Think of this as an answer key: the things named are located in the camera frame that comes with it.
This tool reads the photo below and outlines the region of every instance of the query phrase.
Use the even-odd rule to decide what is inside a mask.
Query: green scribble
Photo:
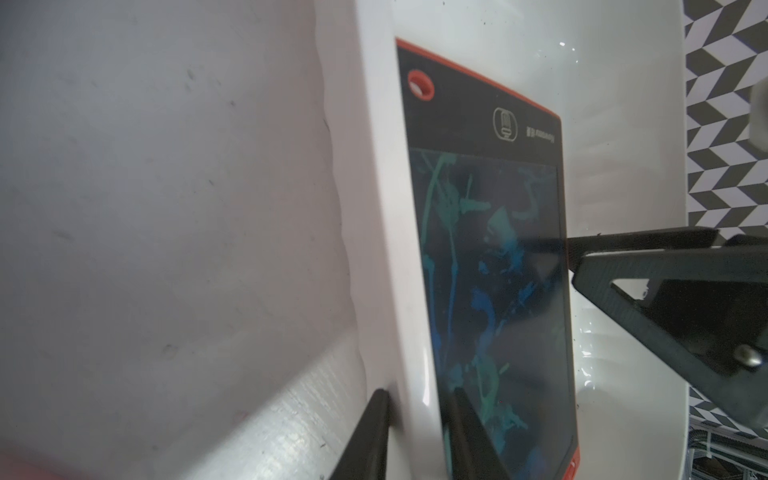
[[[528,200],[530,201],[530,207],[528,207],[527,210],[524,210],[522,212],[512,212],[512,218],[515,220],[531,220],[531,219],[537,219],[538,218],[538,204],[540,201],[541,196],[541,190],[538,188],[538,185],[542,184],[551,184],[551,182],[554,180],[554,175],[544,175],[541,177],[537,177],[533,171],[529,168],[520,167],[518,168],[518,172],[525,176],[525,180],[523,180],[523,188],[525,189],[525,192],[528,194]]]
[[[482,212],[483,210],[490,210],[491,204],[489,202],[481,202],[469,198],[462,198],[458,201],[458,208],[463,215],[467,212]]]
[[[446,426],[442,430],[442,447],[445,450],[445,461],[448,464],[448,478],[453,478],[453,461],[451,459],[451,432]]]
[[[432,178],[429,179],[429,186],[427,187],[427,198],[424,200],[424,215],[422,217],[422,234],[420,235],[420,237],[422,240],[422,250],[423,250],[424,246],[427,243],[427,226],[429,225],[429,208],[432,205],[432,195],[434,193],[435,186],[438,183],[438,176],[440,175],[440,170],[446,164],[454,165],[456,163],[456,155],[440,154],[440,157],[437,160],[437,165],[435,165],[434,169],[432,169],[432,166],[429,164],[429,160],[427,160],[427,156],[424,152],[422,152],[422,158],[424,159],[424,163],[427,165],[427,167],[430,167],[429,169],[432,170]]]
[[[437,186],[438,193],[435,210],[437,210],[440,223],[442,223],[445,231],[448,232],[448,239],[451,243],[451,293],[448,300],[448,331],[445,351],[443,352],[443,361],[445,361],[448,358],[448,350],[451,348],[451,338],[453,335],[453,303],[456,297],[456,278],[458,277],[458,259],[456,258],[456,245],[453,237],[456,233],[456,225],[461,214],[461,208],[459,206],[458,190],[453,184],[446,181],[443,185],[440,183],[435,185]]]
[[[502,246],[510,243],[515,247],[517,246],[518,236],[515,234],[515,229],[509,223],[507,207],[499,207],[491,215],[491,218],[488,219],[487,228],[489,233],[497,236],[498,242]]]
[[[469,174],[469,180],[467,180],[467,193],[464,194],[464,198],[469,198],[469,189],[472,188],[472,174]]]
[[[528,430],[528,424],[523,422],[522,419],[515,414],[515,411],[512,410],[512,407],[508,403],[499,405],[496,409],[498,410],[496,415],[502,421],[502,429],[505,431],[512,427]]]
[[[487,355],[475,355],[472,365],[475,367],[480,392],[480,422],[485,425],[494,413],[498,394],[498,369],[493,359]]]

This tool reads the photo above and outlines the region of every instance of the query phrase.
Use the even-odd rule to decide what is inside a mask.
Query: dust speck
[[[177,353],[179,353],[179,347],[171,345],[170,343],[164,346],[163,350],[161,351],[161,355],[166,360],[172,360]]]
[[[68,242],[71,242],[74,240],[74,238],[72,238],[72,235],[65,230],[54,230],[53,234],[54,234],[54,237],[61,238],[62,240],[67,240]]]

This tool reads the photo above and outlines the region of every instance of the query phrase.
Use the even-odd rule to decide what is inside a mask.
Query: blue scribble
[[[547,472],[547,462],[541,449],[535,446],[525,459],[525,465],[515,473],[515,480],[539,480]]]
[[[478,339],[477,355],[480,356],[484,355],[488,347],[491,346],[493,331],[496,327],[496,312],[493,310],[491,297],[476,286],[472,287],[472,308],[485,313],[488,320],[488,326],[485,327],[485,330]]]
[[[534,291],[536,291],[536,284],[533,282],[529,282],[528,285],[521,288],[518,291],[518,305],[525,306],[525,302],[528,301]]]
[[[509,266],[507,268],[502,269],[502,273],[522,273],[522,265],[523,265],[523,256],[525,255],[525,250],[518,249],[518,248],[511,248],[508,249],[508,246],[505,246],[505,249],[502,250],[502,256],[509,258]]]

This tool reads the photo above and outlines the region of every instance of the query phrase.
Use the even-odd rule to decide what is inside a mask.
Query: white curved surface
[[[678,480],[688,385],[571,288],[581,467],[577,479]]]

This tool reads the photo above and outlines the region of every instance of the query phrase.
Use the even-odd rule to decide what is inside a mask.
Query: tablet logo
[[[551,134],[549,132],[546,132],[546,131],[543,131],[543,130],[539,130],[537,128],[533,128],[533,127],[526,127],[525,128],[525,136],[526,137],[543,138],[544,140],[548,141],[551,144],[554,143],[554,135],[553,134]]]
[[[505,141],[515,141],[518,137],[518,121],[515,114],[504,108],[493,111],[493,131]]]

